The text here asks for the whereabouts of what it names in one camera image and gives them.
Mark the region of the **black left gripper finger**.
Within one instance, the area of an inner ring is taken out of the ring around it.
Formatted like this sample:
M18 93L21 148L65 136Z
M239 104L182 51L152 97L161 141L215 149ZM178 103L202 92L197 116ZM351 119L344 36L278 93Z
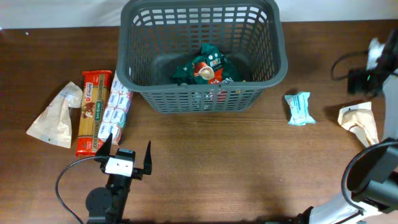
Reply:
M143 167L144 175L151 175L151 173L152 173L152 157L151 157L150 149L151 149L151 141L148 142L146 154L145 154L145 158L144 158L144 167Z
M113 134L110 133L104 144L97 150L96 156L106 157L109 156L112 146Z

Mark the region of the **beige brown pouch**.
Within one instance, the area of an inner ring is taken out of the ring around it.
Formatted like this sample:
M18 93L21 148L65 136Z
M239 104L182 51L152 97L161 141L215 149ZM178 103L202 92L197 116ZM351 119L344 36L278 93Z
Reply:
M338 124L353 133L365 147L379 143L370 101L340 109Z

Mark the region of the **light blue tissue pack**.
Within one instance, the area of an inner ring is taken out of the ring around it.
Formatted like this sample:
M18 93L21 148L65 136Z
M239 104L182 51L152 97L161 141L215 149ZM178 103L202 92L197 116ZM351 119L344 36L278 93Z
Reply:
M291 114L288 124L294 126L305 126L306 124L316 123L316 121L310 116L308 110L309 97L310 92L299 92L296 95L284 96Z

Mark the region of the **green coffee snack bag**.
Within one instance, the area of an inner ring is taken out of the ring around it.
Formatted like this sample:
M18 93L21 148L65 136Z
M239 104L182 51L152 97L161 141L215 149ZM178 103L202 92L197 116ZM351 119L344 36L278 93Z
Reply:
M244 81L232 61L216 46L207 43L202 44L199 56L177 67L171 79L178 85L217 85Z

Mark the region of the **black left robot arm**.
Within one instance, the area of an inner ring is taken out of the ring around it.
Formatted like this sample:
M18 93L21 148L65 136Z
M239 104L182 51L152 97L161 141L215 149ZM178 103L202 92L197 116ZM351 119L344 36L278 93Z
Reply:
M123 217L131 183L152 173L150 142L146 149L144 167L140 169L134 166L134 151L119 148L114 155L110 154L112 140L113 135L110 134L95 155L95 161L100 163L102 173L108 175L108 181L104 187L92 190L86 198L88 223L131 223L130 219Z

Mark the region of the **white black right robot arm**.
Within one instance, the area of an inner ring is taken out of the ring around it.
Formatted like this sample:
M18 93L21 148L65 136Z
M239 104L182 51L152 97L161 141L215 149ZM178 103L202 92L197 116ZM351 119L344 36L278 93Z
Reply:
M364 54L365 69L331 79L346 79L350 94L384 95L383 138L378 139L370 102L340 109L339 125L354 132L365 148L347 165L341 192L319 207L309 207L292 223L359 223L397 210L397 31L391 31L385 44L373 39Z

